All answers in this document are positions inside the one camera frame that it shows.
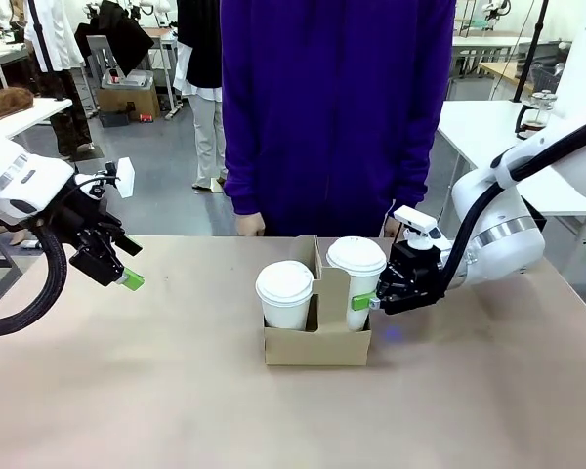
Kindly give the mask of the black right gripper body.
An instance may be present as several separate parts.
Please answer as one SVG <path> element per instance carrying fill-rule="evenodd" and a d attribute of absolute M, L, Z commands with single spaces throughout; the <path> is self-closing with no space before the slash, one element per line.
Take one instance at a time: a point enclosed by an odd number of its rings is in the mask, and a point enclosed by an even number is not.
<path fill-rule="evenodd" d="M 438 287 L 442 278 L 442 251 L 436 246 L 415 249 L 407 242 L 394 242 L 391 246 L 388 267 L 396 273 L 396 279 L 388 295 L 396 296 L 396 310 L 389 314 L 434 305 L 442 294 Z"/>

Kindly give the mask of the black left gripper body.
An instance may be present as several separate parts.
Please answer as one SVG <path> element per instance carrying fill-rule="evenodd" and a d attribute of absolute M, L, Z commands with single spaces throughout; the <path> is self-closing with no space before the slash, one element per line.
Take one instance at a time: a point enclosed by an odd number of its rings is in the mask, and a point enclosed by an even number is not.
<path fill-rule="evenodd" d="M 82 234 L 101 234 L 107 242 L 122 237 L 119 219 L 107 212 L 105 183 L 66 183 L 53 199 L 53 232 L 78 248 Z"/>

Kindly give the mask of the person right hand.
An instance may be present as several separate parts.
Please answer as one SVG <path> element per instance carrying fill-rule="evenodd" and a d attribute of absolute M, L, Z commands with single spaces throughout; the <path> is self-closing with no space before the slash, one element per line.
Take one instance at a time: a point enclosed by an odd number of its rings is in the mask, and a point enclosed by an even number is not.
<path fill-rule="evenodd" d="M 259 212 L 250 215 L 236 215 L 235 225 L 240 236 L 263 236 L 266 227 L 263 216 Z"/>

